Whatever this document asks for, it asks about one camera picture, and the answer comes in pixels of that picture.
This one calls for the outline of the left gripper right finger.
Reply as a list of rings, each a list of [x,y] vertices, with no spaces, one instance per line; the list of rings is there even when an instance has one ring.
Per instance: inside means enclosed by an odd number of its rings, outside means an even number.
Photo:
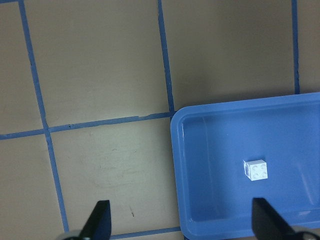
[[[265,198],[252,199],[251,228],[258,240],[303,240]]]

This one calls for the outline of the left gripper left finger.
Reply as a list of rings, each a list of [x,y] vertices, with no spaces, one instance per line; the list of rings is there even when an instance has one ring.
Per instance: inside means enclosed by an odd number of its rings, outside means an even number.
[[[109,200],[96,203],[82,228],[78,240],[109,240],[112,232],[111,205]]]

